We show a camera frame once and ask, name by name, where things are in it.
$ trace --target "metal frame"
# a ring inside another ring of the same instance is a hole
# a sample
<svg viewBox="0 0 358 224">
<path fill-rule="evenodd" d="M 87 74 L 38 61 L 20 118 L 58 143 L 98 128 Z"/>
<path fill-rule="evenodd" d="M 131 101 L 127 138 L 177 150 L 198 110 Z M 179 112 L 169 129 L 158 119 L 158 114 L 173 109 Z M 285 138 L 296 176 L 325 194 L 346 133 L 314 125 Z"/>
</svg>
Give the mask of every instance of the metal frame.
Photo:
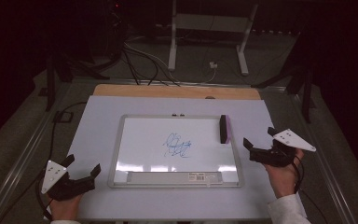
<svg viewBox="0 0 358 224">
<path fill-rule="evenodd" d="M 255 19 L 255 13 L 257 12 L 258 4 L 254 4 L 252 7 L 251 14 L 247 18 L 236 18 L 236 17 L 217 17 L 217 16 L 201 16 L 201 15 L 189 15 L 189 14 L 178 14 L 176 12 L 176 0 L 172 0 L 172 36 L 171 36 L 171 49 L 170 49 L 170 58 L 168 60 L 168 69 L 173 72 L 176 66 L 176 30 L 177 29 L 192 29 L 192 30 L 211 30 L 211 31 L 230 31 L 243 33 L 242 42 L 236 47 L 238 61 L 240 63 L 241 73 L 243 75 L 249 75 L 248 65 L 246 63 L 244 50 L 246 43 L 251 33 L 253 22 Z M 214 19 L 221 20 L 230 24 L 229 26 L 214 26 Z M 202 28 L 198 26 L 196 20 L 206 21 L 211 19 L 212 24 L 209 28 Z"/>
<path fill-rule="evenodd" d="M 39 146 L 48 123 L 51 122 L 54 118 L 55 111 L 58 109 L 61 100 L 68 91 L 69 85 L 69 83 L 62 83 L 60 85 L 57 95 L 58 101 L 56 101 L 55 104 L 51 106 L 51 110 L 46 112 L 42 117 L 36 129 L 34 130 L 33 135 L 29 139 L 27 146 L 8 172 L 7 177 L 5 178 L 0 188 L 0 216 L 3 214 L 3 210 L 6 207 L 10 197 L 12 196 L 14 189 L 19 184 L 25 169 L 27 168 L 31 158 Z"/>
<path fill-rule="evenodd" d="M 302 111 L 301 111 L 301 100 L 299 99 L 299 96 L 292 95 L 291 101 L 294 105 L 297 115 L 300 118 L 303 118 Z M 306 134 L 310 137 L 311 141 L 315 144 L 316 148 L 318 148 L 318 150 L 315 152 L 316 159 L 317 159 L 316 161 L 319 163 L 319 168 L 321 169 L 321 173 L 324 177 L 324 181 L 326 183 L 328 190 L 330 191 L 330 195 L 334 201 L 334 204 L 336 205 L 337 211 L 338 211 L 339 215 L 341 216 L 342 223 L 356 224 L 357 222 L 354 217 L 354 214 L 351 211 L 351 209 L 345 199 L 344 193 L 342 192 L 340 185 L 338 184 L 336 178 L 334 177 L 334 174 L 330 168 L 329 162 L 327 161 L 327 159 L 324 155 L 324 148 L 321 147 L 317 138 L 312 133 L 310 128 L 307 126 L 306 122 L 304 122 L 304 120 L 301 122 L 301 124 L 302 124 L 303 129 L 306 132 Z"/>
</svg>

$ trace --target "white plastic piece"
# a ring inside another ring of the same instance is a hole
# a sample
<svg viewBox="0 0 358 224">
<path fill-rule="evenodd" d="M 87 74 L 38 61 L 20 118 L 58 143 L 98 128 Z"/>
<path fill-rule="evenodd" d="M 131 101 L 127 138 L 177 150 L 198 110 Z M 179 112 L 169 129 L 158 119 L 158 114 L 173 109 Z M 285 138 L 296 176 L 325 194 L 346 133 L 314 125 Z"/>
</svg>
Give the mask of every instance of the white plastic piece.
<svg viewBox="0 0 358 224">
<path fill-rule="evenodd" d="M 239 45 L 237 45 L 237 55 L 238 55 L 238 61 L 240 62 L 241 74 L 243 74 L 244 76 L 249 75 L 248 64 L 246 63 L 243 50 L 241 50 L 241 46 Z"/>
<path fill-rule="evenodd" d="M 54 161 L 48 161 L 48 166 L 46 167 L 45 179 L 43 180 L 42 185 L 42 194 L 48 192 L 59 179 L 67 172 L 66 167 L 59 165 Z"/>
<path fill-rule="evenodd" d="M 292 132 L 290 129 L 287 129 L 281 133 L 277 133 L 273 136 L 277 141 L 282 142 L 283 144 L 289 147 L 297 147 L 308 151 L 316 151 L 316 147 L 310 145 L 307 141 L 302 139 L 296 133 Z"/>
<path fill-rule="evenodd" d="M 209 65 L 211 68 L 217 68 L 217 63 L 216 62 L 209 62 Z"/>
<path fill-rule="evenodd" d="M 172 44 L 170 50 L 170 59 L 168 60 L 168 70 L 170 72 L 175 71 L 175 66 L 176 66 L 176 45 Z"/>
</svg>

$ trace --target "dark background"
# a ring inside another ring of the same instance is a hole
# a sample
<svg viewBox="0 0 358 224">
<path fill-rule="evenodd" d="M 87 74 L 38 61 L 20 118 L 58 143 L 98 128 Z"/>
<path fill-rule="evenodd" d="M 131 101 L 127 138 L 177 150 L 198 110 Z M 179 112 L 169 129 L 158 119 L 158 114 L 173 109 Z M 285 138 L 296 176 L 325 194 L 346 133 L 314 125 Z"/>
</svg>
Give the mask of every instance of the dark background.
<svg viewBox="0 0 358 224">
<path fill-rule="evenodd" d="M 78 60 L 92 60 L 88 40 L 97 35 L 93 24 L 104 21 L 101 6 L 107 2 L 0 1 L 0 128 L 34 89 L 32 78 L 46 69 L 49 41 Z M 358 160 L 358 1 L 261 2 L 256 33 L 300 34 L 288 62 L 313 72 L 313 83 L 321 88 Z M 156 23 L 171 21 L 171 1 L 117 3 L 120 8 L 111 10 L 149 37 L 158 34 Z M 248 9 L 249 4 L 235 0 L 223 5 L 217 0 L 178 1 L 184 12 L 241 16 Z"/>
</svg>

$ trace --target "cable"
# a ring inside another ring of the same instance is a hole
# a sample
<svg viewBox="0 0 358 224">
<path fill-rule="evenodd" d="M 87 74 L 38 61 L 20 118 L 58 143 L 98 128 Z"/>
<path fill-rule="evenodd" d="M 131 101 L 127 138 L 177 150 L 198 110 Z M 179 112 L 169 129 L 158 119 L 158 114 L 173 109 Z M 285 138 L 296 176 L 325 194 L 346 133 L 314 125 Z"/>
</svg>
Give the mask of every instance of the cable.
<svg viewBox="0 0 358 224">
<path fill-rule="evenodd" d="M 192 30 L 192 31 L 190 31 L 187 35 L 185 35 L 184 37 L 178 37 L 178 39 L 183 39 L 183 40 L 186 41 L 186 38 L 187 38 L 189 35 L 191 35 L 191 34 L 196 34 L 196 32 Z M 148 56 L 150 56 L 150 57 L 156 58 L 156 59 L 159 60 L 161 63 L 163 63 L 165 67 L 168 68 L 168 65 L 167 65 L 165 62 L 163 62 L 160 58 L 158 58 L 158 57 L 156 57 L 156 56 L 154 56 L 154 55 L 151 55 L 151 54 L 142 52 L 142 51 L 140 51 L 140 50 L 138 50 L 138 49 L 134 49 L 133 47 L 131 47 L 131 46 L 130 46 L 128 43 L 126 43 L 126 42 L 124 43 L 124 45 L 125 45 L 125 47 L 126 47 L 125 49 L 132 49 L 132 50 L 135 50 L 135 51 L 137 51 L 137 52 L 143 53 L 144 55 L 148 55 Z M 233 68 L 232 68 L 227 62 L 225 62 L 224 60 L 214 60 L 214 61 L 225 63 L 225 64 L 228 66 L 228 68 L 229 68 L 231 71 L 233 71 L 234 75 L 237 76 L 238 78 L 240 78 L 240 79 L 241 79 L 241 82 L 243 82 L 244 84 L 246 84 L 246 85 L 254 85 L 254 84 L 252 84 L 251 82 L 248 81 L 248 80 L 249 80 L 248 78 L 249 78 L 249 77 L 252 77 L 252 79 L 254 79 L 254 80 L 256 81 L 257 78 L 259 77 L 260 73 L 261 73 L 267 66 L 271 65 L 271 63 L 273 63 L 275 60 L 281 58 L 281 57 L 284 55 L 284 53 L 286 53 L 291 47 L 292 47 L 292 45 L 287 46 L 279 55 L 273 57 L 273 58 L 270 59 L 268 62 L 266 62 L 266 63 L 258 70 L 258 72 L 256 73 L 255 76 L 245 76 L 245 75 L 243 75 L 243 74 L 238 74 L 238 73 L 235 71 L 235 69 L 233 69 Z M 202 68 L 202 67 L 203 67 L 203 65 L 204 65 L 204 63 L 205 63 L 205 61 L 206 61 L 206 57 L 207 57 L 207 54 L 208 54 L 209 50 L 210 50 L 210 48 L 207 48 L 207 49 L 206 49 L 206 51 L 205 51 L 205 53 L 204 53 L 204 55 L 203 55 L 203 58 L 202 58 L 202 63 L 201 63 L 201 73 L 202 73 L 202 74 L 203 74 L 203 68 Z M 176 78 L 174 78 L 174 77 L 172 76 L 172 74 L 171 74 L 170 71 L 168 71 L 168 73 L 169 73 L 169 75 L 171 76 L 171 79 L 174 79 L 177 83 L 181 83 L 180 80 L 177 80 Z M 201 82 L 200 84 L 202 84 L 202 83 L 207 83 L 207 82 L 209 82 L 209 81 L 211 81 L 211 80 L 203 81 L 203 82 Z"/>
<path fill-rule="evenodd" d="M 48 209 L 48 207 L 50 206 L 50 204 L 53 202 L 54 199 L 50 199 L 50 201 L 48 202 L 48 204 L 46 204 L 45 209 Z"/>
<path fill-rule="evenodd" d="M 153 82 L 153 80 L 157 80 L 157 81 L 159 81 L 160 83 L 162 83 L 162 84 L 168 86 L 168 84 L 166 84 L 166 83 L 164 83 L 163 81 L 157 79 L 157 75 L 158 75 L 158 64 L 157 64 L 157 62 L 155 62 L 154 60 L 150 59 L 147 55 L 143 55 L 143 54 L 138 53 L 138 52 L 135 52 L 135 51 L 129 50 L 128 53 L 134 54 L 134 55 L 137 55 L 137 56 L 145 57 L 145 58 L 149 59 L 150 62 L 152 62 L 152 64 L 155 66 L 155 69 L 156 69 L 155 75 L 153 75 L 153 77 L 150 78 L 149 83 L 147 84 L 148 86 Z M 128 63 L 130 66 L 132 66 L 132 68 L 134 69 L 135 73 L 137 73 L 139 76 L 144 77 L 144 78 L 148 78 L 148 77 L 145 77 L 145 76 L 141 75 L 138 71 L 136 71 L 135 68 L 133 67 L 133 65 L 131 64 L 131 62 L 125 62 L 124 60 L 123 60 L 123 62 L 124 62 L 124 63 Z"/>
<path fill-rule="evenodd" d="M 42 180 L 42 178 L 45 176 L 43 174 L 43 171 L 45 169 L 43 169 L 41 172 L 40 172 L 40 175 L 39 175 L 39 178 L 37 178 L 36 180 L 36 183 L 34 185 L 34 193 L 36 195 L 36 199 L 37 199 L 37 202 L 39 203 L 39 206 L 40 208 L 42 209 L 43 211 L 43 216 L 45 216 L 49 221 L 52 221 L 53 218 L 52 218 L 52 215 L 51 213 L 48 211 L 48 205 L 44 205 L 43 204 L 43 200 L 42 198 L 40 197 L 40 181 Z"/>
<path fill-rule="evenodd" d="M 312 198 L 303 190 L 303 189 L 300 189 L 301 193 L 303 193 L 307 198 L 308 200 L 310 200 L 310 202 L 313 204 L 313 206 L 315 206 L 315 208 L 319 211 L 319 213 L 321 214 L 322 218 L 324 219 L 324 222 L 326 224 L 328 224 L 328 221 L 327 221 L 327 218 L 326 216 L 324 215 L 324 213 L 322 212 L 322 210 L 318 207 L 318 205 L 316 205 L 316 203 L 312 200 Z"/>
<path fill-rule="evenodd" d="M 131 61 L 125 61 L 125 60 L 123 60 L 123 59 L 121 59 L 121 60 L 122 60 L 124 63 L 126 63 L 126 64 L 132 69 L 132 71 L 134 72 L 134 74 L 136 74 L 137 76 L 140 76 L 140 77 L 144 77 L 144 78 L 146 78 L 146 79 L 149 79 L 149 77 L 146 77 L 146 76 L 140 74 L 140 73 L 135 69 L 135 67 L 133 66 L 133 64 L 132 64 Z"/>
<path fill-rule="evenodd" d="M 134 52 L 137 52 L 137 53 L 140 53 L 140 54 L 142 54 L 142 55 L 144 55 L 146 58 L 148 58 L 149 60 L 152 60 L 152 61 L 154 61 L 152 58 L 155 58 L 155 59 L 157 59 L 160 63 L 162 63 L 162 64 L 164 64 L 164 66 L 165 66 L 165 69 L 167 69 L 168 70 L 168 65 L 165 63 L 165 62 L 163 62 L 159 57 L 157 57 L 157 56 L 154 56 L 154 55 L 152 55 L 152 54 L 149 54 L 149 53 L 146 53 L 146 52 L 143 52 L 143 51 L 140 51 L 140 50 L 138 50 L 138 49 L 134 49 L 133 47 L 131 47 L 130 45 L 128 45 L 127 43 L 124 43 L 124 45 L 125 45 L 125 50 L 132 50 L 132 51 L 134 51 Z M 171 72 L 168 70 L 168 74 L 170 75 L 170 76 L 167 76 L 167 74 L 165 73 L 165 69 L 164 68 L 162 68 L 161 67 L 161 65 L 159 64 L 159 63 L 157 63 L 157 66 L 161 69 L 161 72 L 164 74 L 164 76 L 170 81 L 170 82 L 172 82 L 174 85 L 176 85 L 176 86 L 180 86 L 179 84 L 177 84 L 176 82 L 179 82 L 180 83 L 180 81 L 178 81 L 177 79 L 175 79 L 173 76 L 172 76 L 172 74 L 171 74 Z"/>
<path fill-rule="evenodd" d="M 301 183 L 302 183 L 302 180 L 304 178 L 304 174 L 305 174 L 305 169 L 304 169 L 304 165 L 301 161 L 301 159 L 298 157 L 298 156 L 295 156 L 295 158 L 298 159 L 299 161 L 299 165 L 301 166 L 301 170 L 302 170 L 302 175 L 299 173 L 298 169 L 297 169 L 297 166 L 292 163 L 292 165 L 295 167 L 295 170 L 296 170 L 296 173 L 297 173 L 297 176 L 298 176 L 298 180 L 297 180 L 297 183 L 296 183 L 296 186 L 295 186 L 295 193 L 297 193 L 299 190 L 304 193 L 305 196 L 307 196 L 307 198 L 310 200 L 310 202 L 315 206 L 315 208 L 319 211 L 319 213 L 322 215 L 323 219 L 324 219 L 324 222 L 327 224 L 327 218 L 324 216 L 324 213 L 322 212 L 322 210 L 318 207 L 318 205 L 316 205 L 316 203 L 312 200 L 312 198 L 301 188 Z"/>
<path fill-rule="evenodd" d="M 129 68 L 130 68 L 132 77 L 133 77 L 133 79 L 135 80 L 136 85 L 139 85 L 138 77 L 136 76 L 136 74 L 135 74 L 135 72 L 134 72 L 134 70 L 133 70 L 133 66 L 131 66 L 130 58 L 129 58 L 129 56 L 127 55 L 127 52 L 126 52 L 125 50 L 123 50 L 123 53 L 124 53 L 124 56 L 126 57 L 126 60 L 127 60 L 127 62 L 128 62 L 128 66 L 129 66 Z"/>
<path fill-rule="evenodd" d="M 126 63 L 128 66 L 131 66 L 132 69 L 133 69 L 133 71 L 134 71 L 138 76 L 144 77 L 144 78 L 146 78 L 146 79 L 149 79 L 149 77 L 146 77 L 146 76 L 143 76 L 142 74 L 140 74 L 140 73 L 135 69 L 135 67 L 133 66 L 133 64 L 131 64 L 131 62 L 126 62 L 126 61 L 123 60 L 123 59 L 121 59 L 121 61 L 123 61 L 124 63 Z M 160 82 L 161 84 L 163 84 L 163 85 L 168 86 L 167 83 L 165 83 L 165 82 L 163 82 L 163 81 L 161 81 L 161 80 L 159 80 L 159 79 L 157 79 L 157 78 L 155 78 L 155 80 L 159 81 L 159 82 Z"/>
<path fill-rule="evenodd" d="M 201 84 L 206 84 L 206 83 L 208 83 L 208 82 L 214 80 L 214 78 L 216 77 L 216 74 L 217 74 L 217 68 L 215 67 L 215 68 L 213 69 L 213 76 L 212 76 L 209 80 L 201 82 L 200 85 L 201 85 Z"/>
<path fill-rule="evenodd" d="M 69 105 L 67 106 L 63 111 L 59 112 L 53 119 L 53 128 L 51 131 L 51 138 L 50 138 L 50 147 L 49 147 L 49 153 L 48 153 L 48 159 L 45 162 L 45 166 L 41 169 L 41 171 L 39 172 L 39 174 L 30 182 L 30 184 L 22 191 L 22 193 L 14 200 L 14 202 L 7 208 L 7 210 L 2 214 L 2 216 L 0 217 L 0 223 L 4 220 L 4 218 L 6 217 L 6 215 L 11 211 L 11 209 L 19 202 L 19 200 L 25 195 L 25 193 L 28 191 L 28 189 L 31 188 L 31 186 L 36 182 L 40 181 L 40 176 L 43 175 L 43 171 L 46 168 L 46 165 L 48 164 L 48 161 L 51 159 L 52 156 L 52 151 L 53 151 L 53 143 L 54 143 L 54 133 L 55 133 L 55 128 L 57 125 L 57 119 L 60 118 L 64 112 L 66 112 L 67 109 L 75 106 L 75 105 L 83 105 L 86 104 L 87 102 L 79 102 L 73 105 Z"/>
</svg>

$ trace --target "white table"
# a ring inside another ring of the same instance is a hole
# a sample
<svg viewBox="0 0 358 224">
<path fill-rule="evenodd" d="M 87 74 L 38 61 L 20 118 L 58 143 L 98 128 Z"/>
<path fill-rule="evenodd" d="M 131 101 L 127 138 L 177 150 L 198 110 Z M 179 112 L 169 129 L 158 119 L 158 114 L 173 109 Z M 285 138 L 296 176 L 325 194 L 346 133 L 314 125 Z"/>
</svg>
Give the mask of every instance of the white table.
<svg viewBox="0 0 358 224">
<path fill-rule="evenodd" d="M 241 158 L 245 183 L 243 187 L 111 189 L 107 186 L 120 117 L 124 114 L 170 115 L 172 113 L 230 116 L 235 145 Z M 269 185 L 267 172 L 261 164 L 249 161 L 249 152 L 241 143 L 242 138 L 246 137 L 256 147 L 270 148 L 272 138 L 267 134 L 270 126 L 272 122 L 269 112 L 262 100 L 91 96 L 69 150 L 69 154 L 74 154 L 76 160 L 68 170 L 73 179 L 90 175 L 90 170 L 98 163 L 101 164 L 102 171 L 95 179 L 96 189 L 89 191 L 83 197 L 78 217 L 92 220 L 269 218 L 267 203 L 273 201 L 275 197 Z"/>
</svg>

